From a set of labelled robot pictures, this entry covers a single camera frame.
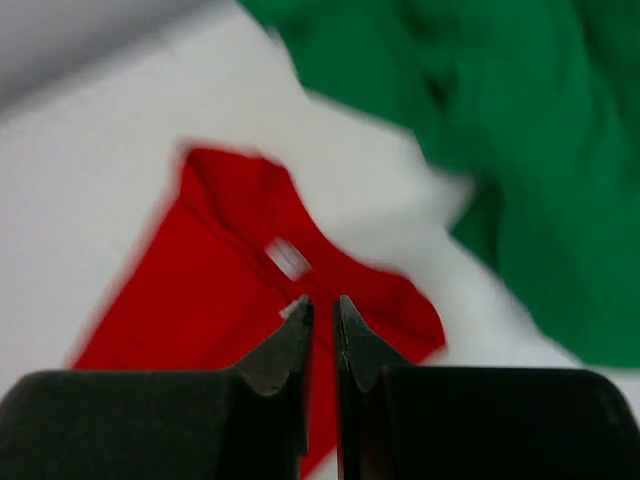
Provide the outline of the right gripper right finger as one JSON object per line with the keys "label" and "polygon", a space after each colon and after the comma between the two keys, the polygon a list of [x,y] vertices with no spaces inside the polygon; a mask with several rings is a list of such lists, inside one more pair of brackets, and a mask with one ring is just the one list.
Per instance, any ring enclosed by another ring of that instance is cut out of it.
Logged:
{"label": "right gripper right finger", "polygon": [[589,370],[418,366],[334,305],[342,479],[635,479],[639,428]]}

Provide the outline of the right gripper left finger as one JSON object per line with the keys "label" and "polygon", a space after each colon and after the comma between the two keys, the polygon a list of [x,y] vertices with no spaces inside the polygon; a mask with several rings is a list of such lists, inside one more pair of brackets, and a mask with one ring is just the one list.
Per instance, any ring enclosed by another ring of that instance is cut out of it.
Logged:
{"label": "right gripper left finger", "polygon": [[314,307],[214,371],[40,371],[1,402],[5,479],[296,479]]}

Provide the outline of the red t shirt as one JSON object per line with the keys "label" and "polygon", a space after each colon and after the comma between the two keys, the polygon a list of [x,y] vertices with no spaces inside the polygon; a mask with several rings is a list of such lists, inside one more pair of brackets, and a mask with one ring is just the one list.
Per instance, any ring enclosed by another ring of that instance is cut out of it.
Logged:
{"label": "red t shirt", "polygon": [[304,295],[315,308],[311,438],[301,462],[308,476],[336,447],[334,302],[349,297],[413,362],[445,346],[444,329],[408,279],[358,262],[323,235],[283,166],[196,146],[173,204],[72,367],[223,368],[273,333]]}

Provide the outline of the green t shirt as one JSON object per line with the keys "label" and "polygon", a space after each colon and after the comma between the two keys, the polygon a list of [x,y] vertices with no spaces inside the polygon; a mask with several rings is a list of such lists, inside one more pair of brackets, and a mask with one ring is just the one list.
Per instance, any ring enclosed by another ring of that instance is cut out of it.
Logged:
{"label": "green t shirt", "polygon": [[452,236],[585,363],[639,365],[635,1],[248,1],[300,83],[480,184]]}

